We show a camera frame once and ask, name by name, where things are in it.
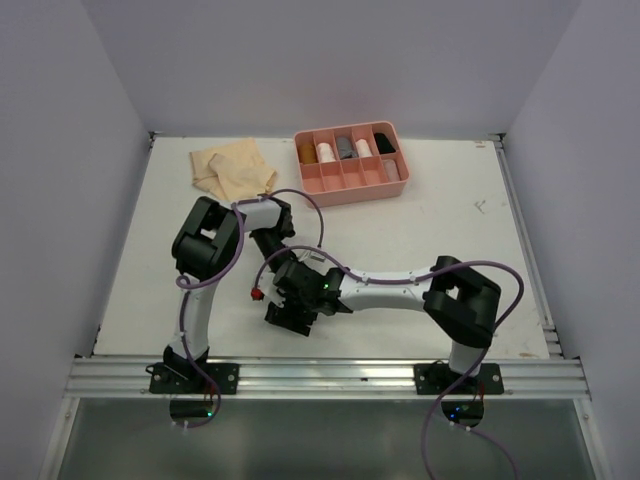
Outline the beige underwear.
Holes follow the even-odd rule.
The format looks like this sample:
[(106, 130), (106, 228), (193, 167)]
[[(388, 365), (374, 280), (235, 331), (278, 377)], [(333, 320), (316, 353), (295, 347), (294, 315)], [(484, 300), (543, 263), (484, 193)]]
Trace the beige underwear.
[(277, 171), (264, 160), (253, 138), (189, 153), (192, 185), (234, 202), (273, 191)]

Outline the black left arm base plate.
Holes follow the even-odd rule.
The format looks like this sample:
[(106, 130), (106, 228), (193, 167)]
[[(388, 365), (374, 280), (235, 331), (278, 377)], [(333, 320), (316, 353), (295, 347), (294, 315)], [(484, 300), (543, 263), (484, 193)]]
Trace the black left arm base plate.
[[(240, 378), (240, 365), (228, 362), (199, 362), (199, 367), (217, 385), (221, 395), (235, 395)], [(186, 362), (186, 373), (178, 373), (162, 362), (148, 365), (145, 372), (151, 376), (149, 392), (152, 394), (188, 395), (212, 392), (209, 381)]]

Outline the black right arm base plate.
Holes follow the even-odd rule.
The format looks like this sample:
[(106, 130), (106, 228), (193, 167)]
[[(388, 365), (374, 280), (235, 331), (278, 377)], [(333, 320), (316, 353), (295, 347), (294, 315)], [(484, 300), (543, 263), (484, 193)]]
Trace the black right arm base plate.
[[(442, 361), (413, 365), (413, 380), (418, 395), (440, 395), (460, 377), (461, 374), (450, 370)], [(453, 395), (502, 395), (504, 392), (501, 370), (495, 363), (483, 363), (477, 375), (466, 378), (452, 390)]]

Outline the black underwear orange trim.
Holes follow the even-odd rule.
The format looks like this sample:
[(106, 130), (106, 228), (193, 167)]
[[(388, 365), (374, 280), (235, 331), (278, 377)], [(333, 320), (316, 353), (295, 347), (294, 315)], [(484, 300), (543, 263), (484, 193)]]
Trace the black underwear orange trim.
[(297, 304), (284, 303), (282, 307), (270, 302), (265, 321), (271, 325), (308, 337), (317, 314)]

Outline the pink underwear cream waistband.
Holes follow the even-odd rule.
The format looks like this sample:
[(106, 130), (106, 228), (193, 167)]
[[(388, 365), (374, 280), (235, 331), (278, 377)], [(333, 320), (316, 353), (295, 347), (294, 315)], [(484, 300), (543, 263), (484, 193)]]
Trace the pink underwear cream waistband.
[(382, 160), (383, 167), (385, 169), (389, 182), (398, 182), (400, 180), (399, 170), (396, 162), (389, 158)]

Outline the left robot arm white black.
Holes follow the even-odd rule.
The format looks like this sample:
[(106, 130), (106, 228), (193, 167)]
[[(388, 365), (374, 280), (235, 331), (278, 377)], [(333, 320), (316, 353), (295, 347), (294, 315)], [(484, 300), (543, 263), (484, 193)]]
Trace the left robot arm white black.
[(185, 392), (201, 390), (208, 379), (208, 324), (219, 282), (237, 263), (245, 236), (260, 246), (294, 235), (291, 206), (278, 199), (254, 198), (225, 204), (196, 200), (171, 249), (183, 292), (176, 330), (163, 363)]

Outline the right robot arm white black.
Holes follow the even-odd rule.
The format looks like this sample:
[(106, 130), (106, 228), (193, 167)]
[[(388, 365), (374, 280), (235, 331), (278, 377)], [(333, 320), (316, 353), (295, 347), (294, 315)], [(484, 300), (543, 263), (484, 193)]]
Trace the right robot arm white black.
[(445, 379), (468, 392), (481, 380), (480, 355), (490, 347), (501, 288), (451, 256), (412, 272), (351, 270), (322, 274), (300, 260), (273, 260), (259, 276), (254, 299), (269, 299), (265, 320), (307, 336), (318, 315), (388, 309), (424, 312), (452, 341)]

